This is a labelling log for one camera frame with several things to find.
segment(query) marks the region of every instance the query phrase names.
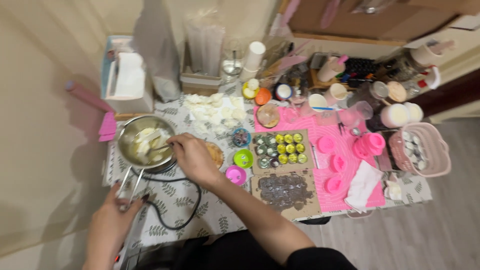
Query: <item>table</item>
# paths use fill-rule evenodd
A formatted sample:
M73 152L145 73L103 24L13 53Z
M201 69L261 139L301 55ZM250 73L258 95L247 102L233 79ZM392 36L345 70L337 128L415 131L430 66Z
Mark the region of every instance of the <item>table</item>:
M219 92L225 93L227 96L233 95L235 97L240 97L240 83L235 82L233 84L223 85L220 87ZM190 120L189 117L189 111L181 106L183 100L184 96L182 95L179 100L173 102L165 104L157 102L155 104L155 114L168 119L175 127L177 133L189 132L199 138L204 138L206 141L215 142L224 151L225 161L220 168L220 171L224 172L227 167L233 164L233 154L238 151L238 148L234 146L231 141L231 131L220 136L198 134L193 128L192 120ZM244 106L247 112L247 117L243 122L242 127L250 132L254 132L253 103L245 99ZM116 180L122 180L127 168L128 165L117 152L115 144L109 142L103 185L113 185ZM250 179L252 175L252 171L247 170L248 179ZM176 166L174 170L169 172L149 176L157 179L178 179L185 175L181 169ZM129 177L136 179L136 176L132 173ZM398 178L402 187L403 200L392 201L387 199L384 206L372 209L391 208L401 205L421 203L432 199L430 188L424 177L402 172ZM247 181L242 185L242 188L250 192L250 181ZM179 226L186 221L191 215L192 208L197 199L196 188L187 181L174 183L141 181L137 194L142 196L146 193L150 193L150 200L154 201L159 206L164 221L170 226ZM321 215L298 218L293 221L335 216L352 212L354 211L341 210L324 212ZM237 215L233 213L233 211L227 207L222 200L207 190L202 190L202 201L195 217L181 230L170 231L161 226L152 208L143 207L137 217L138 219L134 221L136 224L133 226L133 240L130 242L130 248L145 247L246 229L245 225Z

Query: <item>pink basket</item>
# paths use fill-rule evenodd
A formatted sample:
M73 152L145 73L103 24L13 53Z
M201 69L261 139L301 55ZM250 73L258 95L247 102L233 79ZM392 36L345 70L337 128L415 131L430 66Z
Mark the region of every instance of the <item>pink basket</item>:
M405 152L405 141L402 132L407 131L420 139L427 167L418 171ZM395 132L388 144L392 150L396 165L403 171L416 173L423 177L437 177L446 175L452 169L452 163L448 156L448 145L442 139L438 130L429 123L411 123L403 126Z

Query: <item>hand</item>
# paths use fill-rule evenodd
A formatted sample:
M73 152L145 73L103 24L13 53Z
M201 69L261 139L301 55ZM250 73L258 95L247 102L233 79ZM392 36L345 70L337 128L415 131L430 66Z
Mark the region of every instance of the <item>hand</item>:
M84 270L112 269L135 215L148 199L145 195L132 203L128 211L121 212L120 205L128 204L128 200L116 198L119 188L119 183L113 185L103 205L92 216Z
M223 180L203 140L183 133L169 138L167 143L173 143L180 168L195 183L212 191Z

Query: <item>wooden floor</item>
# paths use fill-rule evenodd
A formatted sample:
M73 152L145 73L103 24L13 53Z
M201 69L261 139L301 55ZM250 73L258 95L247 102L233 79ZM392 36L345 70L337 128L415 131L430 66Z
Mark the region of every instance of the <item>wooden floor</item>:
M437 126L452 171L428 180L433 201L377 210L364 219L336 216L298 226L317 246L341 251L359 270L480 269L480 119Z

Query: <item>black sleeve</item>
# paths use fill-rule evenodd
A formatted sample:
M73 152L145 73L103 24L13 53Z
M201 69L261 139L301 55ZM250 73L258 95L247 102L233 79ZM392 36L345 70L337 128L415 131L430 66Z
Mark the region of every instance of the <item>black sleeve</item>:
M287 269L357 270L339 251L325 247L310 247L293 252Z

